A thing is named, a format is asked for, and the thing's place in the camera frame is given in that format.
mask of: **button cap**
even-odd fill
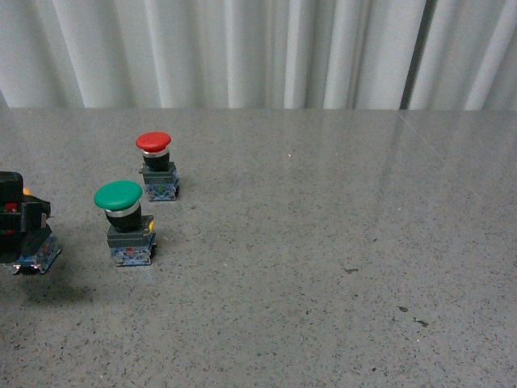
[[[131,180],[117,180],[102,186],[94,197],[94,202],[101,209],[117,210],[133,206],[142,196],[142,188]]]
[[[147,132],[137,138],[137,147],[145,152],[163,151],[172,141],[168,133]]]

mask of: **chrome ring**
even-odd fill
[[[140,201],[138,200],[137,202],[135,202],[134,205],[131,205],[126,209],[116,210],[116,211],[104,209],[104,212],[106,212],[106,215],[109,217],[121,218],[121,217],[126,217],[129,214],[135,213],[135,210],[137,210],[139,206],[140,206]]]
[[[160,158],[163,155],[167,155],[169,153],[169,147],[165,147],[164,150],[158,152],[146,152],[142,150],[144,158]]]

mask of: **granite countertop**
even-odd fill
[[[2,387],[515,387],[517,114],[0,110],[53,206],[50,271],[0,272]],[[181,196],[118,268],[93,196],[172,136]]]

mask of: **speckled gray surface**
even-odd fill
[[[117,268],[93,195],[141,183],[150,130],[182,196],[142,199],[158,254]],[[0,136],[64,244],[0,272],[2,387],[515,387],[515,113],[22,109]]]

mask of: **white curtain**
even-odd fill
[[[426,1],[3,0],[0,107],[517,109],[517,0]]]

